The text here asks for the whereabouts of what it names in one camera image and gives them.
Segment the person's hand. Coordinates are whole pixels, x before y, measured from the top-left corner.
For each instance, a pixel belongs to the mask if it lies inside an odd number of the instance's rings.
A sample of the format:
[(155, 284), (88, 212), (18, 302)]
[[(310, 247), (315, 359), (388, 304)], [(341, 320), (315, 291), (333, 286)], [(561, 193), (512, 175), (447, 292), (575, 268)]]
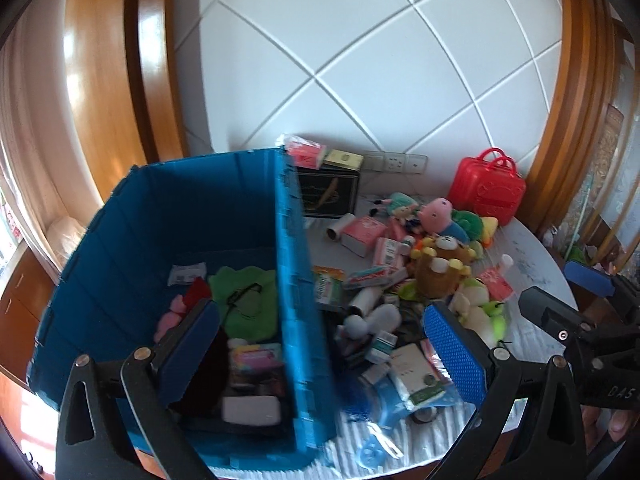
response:
[(613, 442), (620, 442), (634, 428), (638, 420), (639, 413), (635, 411), (605, 411), (594, 406), (583, 406), (582, 422), (585, 428), (587, 451), (590, 452), (602, 438), (603, 428), (606, 428)]

